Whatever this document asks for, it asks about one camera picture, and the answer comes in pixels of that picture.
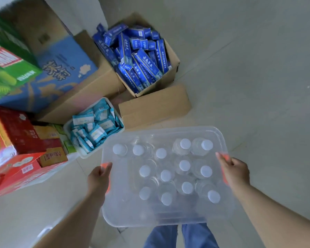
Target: clear plastic storage bin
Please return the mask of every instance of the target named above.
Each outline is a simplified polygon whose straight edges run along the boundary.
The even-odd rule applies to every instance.
[[[186,154],[178,155],[171,151],[177,139],[189,139],[194,154],[181,152]],[[128,155],[115,154],[113,147],[116,144],[126,146]],[[147,155],[135,155],[135,145],[147,146]],[[159,148],[167,151],[165,158],[156,156]],[[102,151],[102,163],[113,163],[110,191],[102,207],[105,220],[115,227],[130,227],[192,224],[229,218],[234,210],[234,197],[223,181],[216,151],[226,153],[227,148],[221,132],[210,126],[123,132],[109,137]],[[191,170],[196,163],[200,174],[206,174],[198,178],[192,172],[187,174],[193,188],[188,194],[181,193],[182,181],[178,179],[181,175],[175,169],[177,159],[183,160],[184,157],[190,160]]]

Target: blue jeans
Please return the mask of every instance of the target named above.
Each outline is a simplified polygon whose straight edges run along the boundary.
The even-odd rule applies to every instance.
[[[175,248],[178,226],[162,225],[149,234],[144,248]],[[206,223],[182,225],[185,248],[219,248]]]

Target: blue medicine box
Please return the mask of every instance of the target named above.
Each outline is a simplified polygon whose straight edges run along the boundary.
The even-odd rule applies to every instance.
[[[36,59],[43,72],[35,80],[2,97],[0,105],[15,110],[40,112],[97,70],[69,34],[36,54]]]

